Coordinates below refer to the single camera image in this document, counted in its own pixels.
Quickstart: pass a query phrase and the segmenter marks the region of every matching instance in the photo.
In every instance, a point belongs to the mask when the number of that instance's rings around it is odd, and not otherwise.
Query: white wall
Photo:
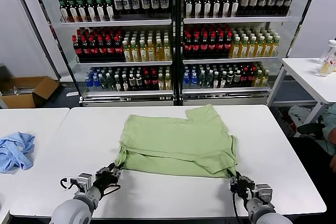
[[[57,78],[19,0],[0,0],[0,63],[15,77]]]
[[[328,40],[336,37],[336,4],[334,0],[312,0],[291,58],[319,58],[329,50]]]

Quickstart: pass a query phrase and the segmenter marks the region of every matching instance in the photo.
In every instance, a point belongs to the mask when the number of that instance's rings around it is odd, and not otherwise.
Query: white table
[[[315,122],[325,108],[336,103],[336,73],[326,77],[316,75],[321,66],[318,58],[287,58],[282,59],[282,63],[266,104],[269,107],[272,106],[286,73],[289,73],[317,101],[303,124]]]
[[[68,108],[0,110],[0,137],[17,131],[35,136],[35,148],[29,154],[34,166],[28,170],[17,168],[9,174],[0,174],[0,223],[8,221],[9,208],[15,197],[21,191],[29,190],[27,177],[34,171],[44,147],[68,112]]]
[[[50,217],[76,189],[59,181],[94,174],[117,157],[130,114],[186,118],[194,106],[71,109],[26,180],[29,190],[14,202],[14,216]],[[272,203],[286,215],[326,210],[281,128],[265,105],[215,106],[238,141],[238,171],[274,189]],[[203,218],[234,216],[229,180],[166,176],[123,170],[121,189],[99,202],[93,218]],[[247,216],[242,200],[238,214]]]

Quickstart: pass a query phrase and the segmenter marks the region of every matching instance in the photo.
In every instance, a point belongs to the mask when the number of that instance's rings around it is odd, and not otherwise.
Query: folded shirt
[[[187,110],[186,119],[131,115],[116,164],[142,172],[202,177],[235,175],[236,138],[211,105]]]
[[[33,163],[24,154],[34,150],[33,135],[15,132],[0,138],[0,173],[7,173],[13,166],[29,169]]]

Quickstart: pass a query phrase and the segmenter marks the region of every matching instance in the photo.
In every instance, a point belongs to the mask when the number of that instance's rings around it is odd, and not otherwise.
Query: shirt sleeve
[[[325,127],[322,129],[325,140],[328,140],[329,133],[336,127],[336,104],[328,108],[323,116]]]

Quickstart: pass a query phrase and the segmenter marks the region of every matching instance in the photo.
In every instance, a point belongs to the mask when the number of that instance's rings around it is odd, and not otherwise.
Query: cardboard box
[[[57,89],[59,83],[49,77],[20,77],[0,80],[0,91],[17,87],[34,87],[31,94],[4,95],[0,97],[10,109],[26,109],[41,106]]]

